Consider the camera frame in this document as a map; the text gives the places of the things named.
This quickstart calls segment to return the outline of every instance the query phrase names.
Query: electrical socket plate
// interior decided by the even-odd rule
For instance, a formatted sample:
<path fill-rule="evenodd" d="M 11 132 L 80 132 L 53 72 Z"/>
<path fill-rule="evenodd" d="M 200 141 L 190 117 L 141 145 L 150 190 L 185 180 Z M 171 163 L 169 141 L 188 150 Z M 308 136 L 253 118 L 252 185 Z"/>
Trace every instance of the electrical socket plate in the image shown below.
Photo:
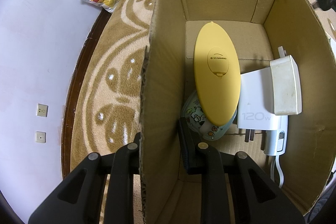
<path fill-rule="evenodd" d="M 45 143 L 45 132 L 36 131 L 36 142 Z"/>
<path fill-rule="evenodd" d="M 37 115 L 41 117 L 46 117 L 48 114 L 48 106 L 47 105 L 37 105 Z"/>

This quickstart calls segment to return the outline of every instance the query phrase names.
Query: yellow plastic lid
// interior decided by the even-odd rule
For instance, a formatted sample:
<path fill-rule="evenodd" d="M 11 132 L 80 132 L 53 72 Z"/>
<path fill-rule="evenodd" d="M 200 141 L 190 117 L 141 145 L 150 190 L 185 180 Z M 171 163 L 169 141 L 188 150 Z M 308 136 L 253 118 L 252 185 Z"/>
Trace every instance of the yellow plastic lid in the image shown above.
<path fill-rule="evenodd" d="M 197 36 L 194 75 L 205 116 L 216 126 L 226 124 L 238 105 L 240 68 L 229 35 L 214 22 L 205 24 Z"/>

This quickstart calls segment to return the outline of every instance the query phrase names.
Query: patterned rug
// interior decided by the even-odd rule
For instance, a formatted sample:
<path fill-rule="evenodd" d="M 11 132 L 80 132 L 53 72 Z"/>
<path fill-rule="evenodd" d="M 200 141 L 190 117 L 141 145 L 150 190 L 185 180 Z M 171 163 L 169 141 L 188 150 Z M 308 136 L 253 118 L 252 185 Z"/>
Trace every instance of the patterned rug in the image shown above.
<path fill-rule="evenodd" d="M 78 98 L 71 170 L 90 152 L 116 152 L 140 131 L 140 73 L 154 1 L 121 0 L 103 30 Z M 101 222 L 106 194 L 105 189 Z M 134 222 L 142 223 L 139 176 L 134 177 L 133 198 Z"/>

